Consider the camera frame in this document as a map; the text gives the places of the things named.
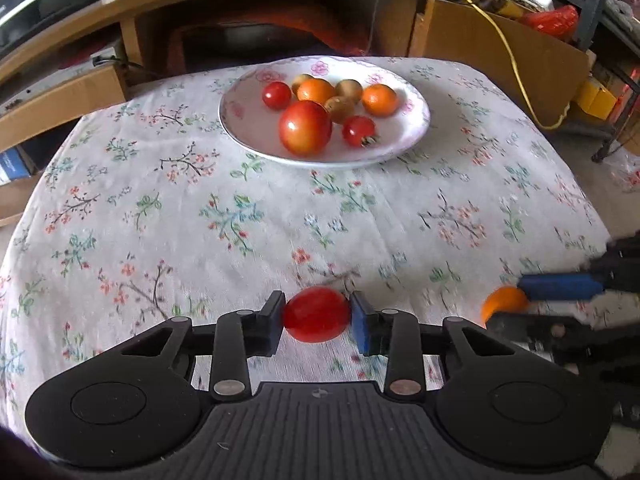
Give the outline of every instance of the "plate rim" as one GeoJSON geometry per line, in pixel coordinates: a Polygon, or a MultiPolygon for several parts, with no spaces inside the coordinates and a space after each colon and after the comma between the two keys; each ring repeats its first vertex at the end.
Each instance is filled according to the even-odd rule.
{"type": "Polygon", "coordinates": [[[266,160],[272,160],[273,162],[279,162],[281,164],[284,164],[286,166],[296,166],[298,168],[309,168],[309,169],[332,169],[332,170],[349,170],[349,169],[355,169],[355,168],[363,168],[365,166],[372,166],[373,164],[381,164],[382,162],[386,162],[388,160],[391,160],[392,158],[394,158],[395,156],[401,155],[402,153],[406,153],[408,150],[412,149],[412,147],[414,147],[418,142],[420,142],[422,140],[422,138],[427,134],[427,132],[429,131],[429,127],[431,126],[431,109],[429,107],[429,104],[427,102],[427,99],[424,98],[424,95],[422,95],[422,93],[413,85],[411,84],[409,81],[407,81],[404,77],[402,77],[401,75],[398,75],[397,73],[389,70],[388,68],[384,68],[381,67],[379,65],[376,65],[374,63],[370,63],[368,61],[364,61],[362,59],[359,58],[350,58],[350,57],[341,57],[341,56],[296,56],[296,57],[287,57],[285,59],[280,59],[277,61],[273,61],[270,63],[260,63],[259,65],[255,66],[253,69],[248,70],[247,72],[244,72],[240,77],[238,77],[233,84],[222,94],[222,96],[220,97],[220,102],[218,103],[218,120],[220,121],[220,125],[222,126],[223,130],[226,132],[226,134],[233,140],[233,142],[235,142],[236,144],[238,144],[239,146],[241,146],[243,149],[247,150],[250,153],[253,153],[254,155],[258,155],[261,158],[265,158],[266,160]],[[255,148],[252,148],[251,146],[248,146],[247,144],[245,144],[244,142],[242,142],[242,140],[238,139],[226,126],[225,124],[225,118],[223,117],[223,113],[222,113],[222,105],[223,102],[225,101],[226,96],[229,94],[229,92],[231,92],[237,85],[239,85],[240,83],[242,83],[245,79],[250,78],[252,75],[255,75],[255,73],[260,70],[261,68],[265,68],[265,67],[270,67],[273,65],[278,65],[278,64],[283,64],[285,62],[289,62],[289,61],[294,61],[294,62],[300,62],[303,60],[321,60],[321,59],[334,59],[334,60],[340,60],[340,61],[347,61],[347,62],[354,62],[363,66],[367,66],[367,67],[372,67],[372,68],[377,68],[379,70],[383,70],[384,72],[389,72],[390,74],[392,74],[393,76],[395,76],[395,78],[401,82],[403,85],[408,86],[409,88],[413,89],[423,100],[424,102],[424,106],[427,108],[427,112],[428,112],[428,119],[426,119],[425,125],[424,125],[424,131],[422,132],[422,134],[420,136],[418,136],[415,139],[415,142],[413,142],[410,146],[408,146],[406,149],[403,149],[402,151],[398,151],[398,152],[392,152],[392,153],[388,153],[386,155],[380,155],[377,156],[375,158],[369,158],[366,160],[346,160],[346,161],[335,161],[335,162],[327,162],[327,161],[322,161],[322,160],[301,160],[301,159],[296,159],[296,158],[284,158],[282,156],[278,156],[278,155],[269,155],[267,153],[263,153],[260,152],[259,150],[256,150],[255,148]]]}

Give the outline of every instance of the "yellow cable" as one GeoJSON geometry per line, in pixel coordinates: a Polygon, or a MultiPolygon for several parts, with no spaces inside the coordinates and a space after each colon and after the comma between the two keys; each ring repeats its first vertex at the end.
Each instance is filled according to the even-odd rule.
{"type": "Polygon", "coordinates": [[[562,112],[556,124],[553,124],[552,126],[544,126],[543,124],[541,124],[535,111],[533,111],[533,106],[531,105],[531,101],[529,100],[529,95],[527,94],[527,91],[524,89],[524,85],[522,84],[522,79],[520,79],[520,72],[518,71],[518,63],[516,62],[516,58],[513,55],[513,51],[509,46],[509,42],[507,41],[507,38],[504,37],[504,33],[502,32],[500,27],[498,27],[497,23],[494,22],[492,17],[489,16],[486,12],[484,12],[484,10],[478,7],[475,3],[473,3],[472,0],[466,0],[466,2],[469,5],[471,5],[475,10],[477,10],[481,16],[483,16],[489,23],[491,23],[494,26],[494,29],[498,33],[498,36],[500,36],[500,39],[504,43],[504,47],[507,49],[507,53],[511,58],[511,67],[513,68],[513,74],[516,76],[516,80],[518,81],[518,86],[520,87],[520,91],[522,92],[524,101],[527,103],[527,106],[531,111],[531,115],[533,117],[534,122],[537,124],[539,128],[542,128],[543,130],[555,130],[558,126],[560,126],[560,124],[562,124],[562,121],[564,121],[564,118],[568,114],[570,103],[566,106],[566,108],[564,109],[564,112],[562,112]]]}

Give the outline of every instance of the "held red tomato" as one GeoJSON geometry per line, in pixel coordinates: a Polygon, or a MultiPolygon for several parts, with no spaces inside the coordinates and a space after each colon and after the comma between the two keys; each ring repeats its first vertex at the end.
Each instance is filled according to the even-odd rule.
{"type": "Polygon", "coordinates": [[[297,293],[282,311],[287,332],[303,343],[338,337],[351,320],[346,298],[328,286],[311,286],[297,293]]]}
{"type": "Polygon", "coordinates": [[[284,110],[291,101],[291,88],[282,81],[269,83],[262,90],[262,100],[271,110],[284,110]]]}
{"type": "Polygon", "coordinates": [[[376,123],[368,117],[354,115],[344,121],[342,136],[350,146],[356,148],[369,146],[378,140],[376,123]]]}
{"type": "Polygon", "coordinates": [[[298,101],[280,116],[280,142],[295,155],[320,153],[331,139],[331,117],[318,103],[298,101]]]}

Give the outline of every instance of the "floral plate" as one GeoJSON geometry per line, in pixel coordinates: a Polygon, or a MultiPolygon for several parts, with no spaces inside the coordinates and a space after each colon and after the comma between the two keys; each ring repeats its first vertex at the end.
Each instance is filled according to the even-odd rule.
{"type": "MultiPolygon", "coordinates": [[[[366,115],[362,104],[356,114],[366,115]]],[[[220,122],[229,136],[255,155],[299,168],[348,170],[384,162],[410,149],[427,132],[431,114],[424,97],[405,79],[389,70],[343,57],[304,56],[283,59],[244,74],[222,96],[220,122]],[[366,88],[384,83],[401,97],[399,110],[388,118],[374,118],[380,140],[367,148],[353,148],[342,138],[340,124],[334,124],[331,140],[318,155],[302,157],[286,150],[278,138],[281,112],[262,102],[262,88],[273,81],[290,84],[308,73],[336,84],[355,79],[366,88]]]]}

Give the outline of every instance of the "floor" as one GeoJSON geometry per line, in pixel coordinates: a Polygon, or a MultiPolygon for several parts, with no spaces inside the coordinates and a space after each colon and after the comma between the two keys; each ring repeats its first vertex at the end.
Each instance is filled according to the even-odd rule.
{"type": "MultiPolygon", "coordinates": [[[[602,145],[600,140],[557,136],[550,141],[574,172],[578,184],[593,203],[612,237],[640,230],[640,192],[623,193],[611,176],[612,166],[591,161],[591,155],[602,145]]],[[[0,228],[0,260],[4,259],[14,228],[15,225],[0,228]]]]}

